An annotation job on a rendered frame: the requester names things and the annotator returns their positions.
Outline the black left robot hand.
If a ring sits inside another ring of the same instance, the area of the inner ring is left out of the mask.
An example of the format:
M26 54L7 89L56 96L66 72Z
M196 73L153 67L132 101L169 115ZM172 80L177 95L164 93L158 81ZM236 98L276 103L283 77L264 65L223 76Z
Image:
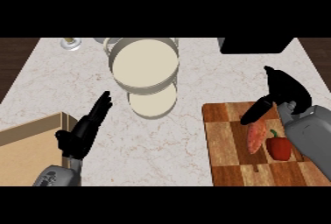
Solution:
M62 150L63 157L82 159L88 154L97 136L98 126L104 120L110 106L109 91L104 91L97 98L88 114L78 120L73 129L70 131L59 130L56 132L57 148Z

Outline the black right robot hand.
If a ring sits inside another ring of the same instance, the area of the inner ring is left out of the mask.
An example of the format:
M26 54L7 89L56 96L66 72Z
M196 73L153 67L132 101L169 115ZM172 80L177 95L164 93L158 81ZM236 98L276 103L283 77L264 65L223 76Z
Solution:
M288 112L289 116L299 115L311 106L311 96L292 76L270 66L264 66L263 69L267 75L268 94L248 108L240 118L240 125L254 123L270 110L273 104L280 106L283 103L294 102L294 107Z

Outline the orange sweet potato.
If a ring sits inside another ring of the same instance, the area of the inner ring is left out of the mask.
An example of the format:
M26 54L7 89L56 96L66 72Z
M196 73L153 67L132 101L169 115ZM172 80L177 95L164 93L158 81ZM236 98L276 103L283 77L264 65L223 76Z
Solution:
M246 150L254 154L264 142L265 138L265 123L264 119L260 118L255 122L248 125L246 132Z

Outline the checkered wooden cutting board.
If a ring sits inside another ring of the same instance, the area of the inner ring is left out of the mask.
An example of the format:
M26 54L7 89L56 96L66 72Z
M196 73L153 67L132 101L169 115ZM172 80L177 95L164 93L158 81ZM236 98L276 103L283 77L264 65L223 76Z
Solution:
M240 117L252 102L200 106L214 186L331 186L310 159L291 149L286 161L271 159L265 145L249 154Z

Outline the black appliance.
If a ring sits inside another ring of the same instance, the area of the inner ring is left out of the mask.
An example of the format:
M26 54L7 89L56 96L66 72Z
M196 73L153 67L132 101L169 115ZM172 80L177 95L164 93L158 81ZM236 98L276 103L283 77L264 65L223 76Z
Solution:
M221 54L280 53L292 38L217 38Z

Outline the red bell pepper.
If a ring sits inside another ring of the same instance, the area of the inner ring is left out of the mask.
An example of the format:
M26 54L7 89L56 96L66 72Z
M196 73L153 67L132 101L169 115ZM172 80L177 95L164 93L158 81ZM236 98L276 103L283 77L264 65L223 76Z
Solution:
M279 137L276 131L270 130L273 137L265 139L265 150L273 160L286 161L291 157L291 142Z

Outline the clear glass bottle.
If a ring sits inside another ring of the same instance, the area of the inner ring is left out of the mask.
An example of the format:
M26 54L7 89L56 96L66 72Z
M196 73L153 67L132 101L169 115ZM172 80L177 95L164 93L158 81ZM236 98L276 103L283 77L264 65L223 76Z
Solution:
M81 38L62 38L60 46L67 51L75 51L81 45Z

